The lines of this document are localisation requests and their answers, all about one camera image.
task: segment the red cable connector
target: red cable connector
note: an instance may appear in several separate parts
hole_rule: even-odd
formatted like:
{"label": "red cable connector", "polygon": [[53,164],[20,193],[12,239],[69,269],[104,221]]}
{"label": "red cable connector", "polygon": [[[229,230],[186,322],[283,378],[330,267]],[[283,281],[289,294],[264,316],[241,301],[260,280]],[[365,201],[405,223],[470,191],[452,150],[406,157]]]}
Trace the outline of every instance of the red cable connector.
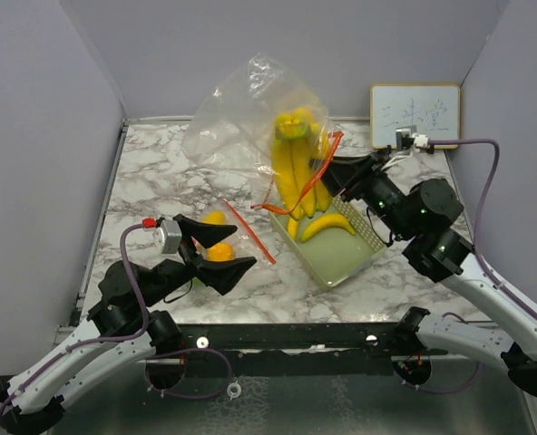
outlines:
{"label": "red cable connector", "polygon": [[142,225],[144,228],[156,228],[158,226],[158,221],[153,217],[147,217],[142,220]]}

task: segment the bunch of bananas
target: bunch of bananas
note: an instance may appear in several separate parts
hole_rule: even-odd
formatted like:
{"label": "bunch of bananas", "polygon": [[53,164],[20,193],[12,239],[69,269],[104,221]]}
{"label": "bunch of bananas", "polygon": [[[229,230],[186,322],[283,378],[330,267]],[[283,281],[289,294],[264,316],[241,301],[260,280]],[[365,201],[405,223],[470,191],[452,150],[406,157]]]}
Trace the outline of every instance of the bunch of bananas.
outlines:
{"label": "bunch of bananas", "polygon": [[[280,198],[287,210],[292,210],[287,231],[293,239],[297,239],[299,221],[303,216],[312,218],[317,211],[325,213],[331,206],[333,198],[321,180],[298,204],[303,188],[313,176],[310,160],[324,159],[330,145],[327,132],[322,131],[312,111],[306,107],[299,107],[292,113],[281,113],[275,119],[275,137],[270,149],[272,167]],[[307,227],[301,242],[309,240],[326,227],[342,227],[355,234],[343,215],[328,214]]]}

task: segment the whiteboard frame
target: whiteboard frame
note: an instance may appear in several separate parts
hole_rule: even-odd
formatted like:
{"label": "whiteboard frame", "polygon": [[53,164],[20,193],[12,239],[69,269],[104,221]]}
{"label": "whiteboard frame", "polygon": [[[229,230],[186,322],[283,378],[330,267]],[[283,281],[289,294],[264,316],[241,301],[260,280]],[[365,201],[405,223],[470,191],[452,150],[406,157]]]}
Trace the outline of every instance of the whiteboard frame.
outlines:
{"label": "whiteboard frame", "polygon": [[[369,89],[369,143],[371,143],[371,147],[374,150],[381,150],[385,148],[387,145],[375,145],[374,143],[374,88],[376,86],[405,86],[405,87],[413,87],[413,86],[453,86],[458,90],[458,138],[460,138],[460,125],[461,118],[462,118],[462,104],[461,104],[461,91],[460,91],[460,85],[458,83],[452,83],[452,82],[399,82],[399,83],[375,83],[371,86]],[[458,148],[458,145],[439,145],[435,147],[437,150],[454,150]]]}

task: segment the table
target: table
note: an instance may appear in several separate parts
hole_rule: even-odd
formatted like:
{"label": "table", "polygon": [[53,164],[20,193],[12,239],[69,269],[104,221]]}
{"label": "table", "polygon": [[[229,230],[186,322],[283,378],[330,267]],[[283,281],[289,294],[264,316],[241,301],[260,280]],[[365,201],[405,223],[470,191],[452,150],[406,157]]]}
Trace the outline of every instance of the table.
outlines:
{"label": "table", "polygon": [[[135,124],[129,126],[117,166],[115,181],[105,212],[103,228],[86,287],[83,313],[101,298],[98,283],[107,267],[120,256],[122,231],[142,218],[182,213],[197,218],[218,195],[231,204],[259,234],[277,259],[274,266],[255,266],[225,296],[200,286],[173,305],[156,304],[153,309],[171,310],[180,324],[256,324],[323,322],[392,322],[408,307],[418,305],[431,312],[455,312],[468,320],[486,320],[473,305],[442,285],[420,276],[400,254],[404,243],[396,243],[370,268],[324,291],[310,278],[284,241],[273,231],[267,212],[249,209],[250,195],[245,177],[233,173],[196,168],[181,151],[187,122]],[[342,122],[340,155],[363,155],[371,148],[366,122]],[[442,151],[420,154],[390,169],[392,180],[408,191],[416,182],[443,177],[453,183]],[[454,229],[468,237],[464,216]],[[130,259],[153,267],[162,261],[151,235],[135,232],[128,238]]]}

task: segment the handwriting on whiteboard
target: handwriting on whiteboard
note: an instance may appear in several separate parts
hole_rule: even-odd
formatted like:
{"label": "handwriting on whiteboard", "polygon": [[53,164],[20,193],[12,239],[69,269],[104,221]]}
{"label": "handwriting on whiteboard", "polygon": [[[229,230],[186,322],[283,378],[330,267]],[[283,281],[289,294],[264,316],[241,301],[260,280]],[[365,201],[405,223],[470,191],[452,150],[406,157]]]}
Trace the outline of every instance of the handwriting on whiteboard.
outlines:
{"label": "handwriting on whiteboard", "polygon": [[384,127],[405,127],[415,125],[418,131],[450,131],[450,128],[441,124],[441,120],[448,112],[441,99],[436,99],[430,105],[416,105],[415,99],[410,98],[407,105],[386,105],[382,107]]}

